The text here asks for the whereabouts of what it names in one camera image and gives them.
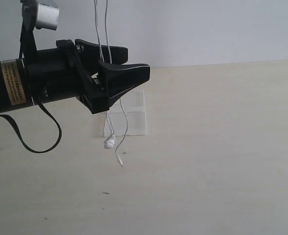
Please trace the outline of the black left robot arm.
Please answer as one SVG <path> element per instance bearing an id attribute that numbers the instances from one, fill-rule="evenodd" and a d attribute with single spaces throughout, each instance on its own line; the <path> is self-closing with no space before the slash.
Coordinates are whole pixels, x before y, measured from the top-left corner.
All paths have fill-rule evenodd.
<path id="1" fill-rule="evenodd" d="M 91 113 L 102 113 L 149 81 L 147 64 L 128 64 L 125 47 L 81 39 L 58 40 L 35 60 L 0 61 L 0 113 L 76 97 Z"/>

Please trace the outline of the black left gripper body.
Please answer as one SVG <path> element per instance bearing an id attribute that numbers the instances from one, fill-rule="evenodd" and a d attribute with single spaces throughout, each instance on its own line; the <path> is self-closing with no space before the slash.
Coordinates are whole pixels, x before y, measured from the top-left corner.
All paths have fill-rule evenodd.
<path id="1" fill-rule="evenodd" d="M 29 92 L 39 106 L 77 98 L 92 114 L 110 108 L 107 83 L 100 73 L 101 46 L 85 40 L 58 40 L 56 48 L 25 48 L 23 55 Z"/>

